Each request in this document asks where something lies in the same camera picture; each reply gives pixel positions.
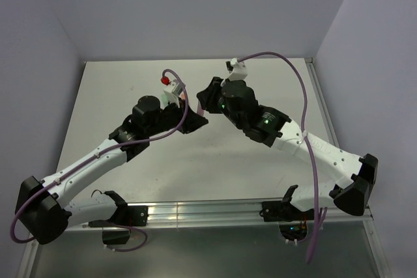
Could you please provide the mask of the pink highlighter pen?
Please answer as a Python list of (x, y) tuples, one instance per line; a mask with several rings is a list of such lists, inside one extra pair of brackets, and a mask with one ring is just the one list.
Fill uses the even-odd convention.
[(201, 103), (200, 102), (198, 103), (198, 106), (197, 106), (197, 114), (200, 115), (200, 116), (202, 116), (202, 117), (204, 116), (204, 110), (201, 107)]

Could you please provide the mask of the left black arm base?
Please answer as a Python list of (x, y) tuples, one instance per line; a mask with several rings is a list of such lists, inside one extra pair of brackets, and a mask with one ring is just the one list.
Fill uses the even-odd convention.
[[(142, 229), (147, 225), (148, 206), (126, 206), (108, 220), (96, 220), (88, 222), (90, 228), (116, 227), (117, 230), (102, 230), (102, 242), (110, 249), (118, 252), (140, 249), (148, 240), (147, 233)], [(141, 238), (139, 245), (126, 247), (129, 239), (134, 235)]]

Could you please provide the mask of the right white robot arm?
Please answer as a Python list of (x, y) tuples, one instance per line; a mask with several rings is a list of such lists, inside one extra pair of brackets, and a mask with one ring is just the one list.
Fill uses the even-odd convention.
[(364, 214), (377, 177), (375, 156), (351, 154), (303, 132), (285, 113), (259, 104), (243, 80), (222, 83), (214, 77), (197, 99), (204, 111), (223, 114), (252, 141), (306, 163), (315, 160), (317, 172), (328, 177), (317, 187), (293, 185), (280, 201), (263, 202), (260, 214), (265, 221), (312, 220), (316, 206), (335, 206), (353, 216)]

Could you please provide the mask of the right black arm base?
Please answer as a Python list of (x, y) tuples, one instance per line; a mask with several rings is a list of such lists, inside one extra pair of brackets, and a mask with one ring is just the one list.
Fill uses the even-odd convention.
[(266, 223), (284, 222), (280, 234), (286, 242), (298, 243), (309, 237), (307, 222), (314, 221), (314, 209), (302, 212), (284, 201), (264, 201), (259, 215)]

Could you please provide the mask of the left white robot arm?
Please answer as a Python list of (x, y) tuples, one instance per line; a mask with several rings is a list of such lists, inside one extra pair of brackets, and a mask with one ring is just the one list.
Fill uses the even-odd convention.
[(31, 176), (20, 186), (9, 234), (16, 243), (15, 227), (21, 222), (40, 244), (57, 239), (67, 228), (82, 223), (128, 227), (127, 202), (114, 191), (105, 191), (79, 204), (73, 199), (104, 174), (131, 161), (153, 141), (180, 132), (192, 133), (208, 120), (190, 109), (187, 100), (160, 107), (155, 96), (143, 96), (132, 113), (108, 138), (86, 156), (58, 173), (37, 180)]

